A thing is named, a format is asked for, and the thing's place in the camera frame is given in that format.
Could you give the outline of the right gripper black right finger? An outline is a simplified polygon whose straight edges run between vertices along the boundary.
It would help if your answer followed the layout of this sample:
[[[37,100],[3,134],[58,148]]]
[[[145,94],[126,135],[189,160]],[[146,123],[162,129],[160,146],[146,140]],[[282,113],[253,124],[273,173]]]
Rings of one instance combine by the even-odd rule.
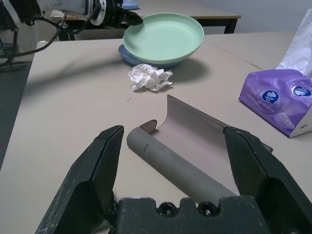
[[[312,204],[286,167],[249,132],[223,134],[238,191],[255,198],[271,233],[310,234]]]

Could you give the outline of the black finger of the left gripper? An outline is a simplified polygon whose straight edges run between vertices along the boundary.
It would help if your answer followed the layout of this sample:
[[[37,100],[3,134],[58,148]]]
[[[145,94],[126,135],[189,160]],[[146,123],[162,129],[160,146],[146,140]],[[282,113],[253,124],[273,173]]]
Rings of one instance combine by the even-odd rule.
[[[123,14],[123,24],[128,26],[143,24],[143,19],[136,13],[131,11],[122,11]]]

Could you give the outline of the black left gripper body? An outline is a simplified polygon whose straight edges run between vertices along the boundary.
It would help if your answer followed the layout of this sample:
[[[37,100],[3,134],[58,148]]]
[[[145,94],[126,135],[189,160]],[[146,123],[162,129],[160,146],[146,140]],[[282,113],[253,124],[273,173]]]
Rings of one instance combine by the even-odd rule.
[[[107,28],[123,28],[124,14],[121,7],[123,0],[101,0],[102,9],[99,17],[102,20],[100,26]]]

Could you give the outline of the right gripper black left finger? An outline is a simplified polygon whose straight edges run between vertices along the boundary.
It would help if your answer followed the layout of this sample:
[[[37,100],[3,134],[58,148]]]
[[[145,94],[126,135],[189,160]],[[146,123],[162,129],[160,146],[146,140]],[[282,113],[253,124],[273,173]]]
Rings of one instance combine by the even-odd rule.
[[[113,187],[124,128],[102,131],[70,167],[39,224],[38,234],[89,234],[103,221],[114,226]]]

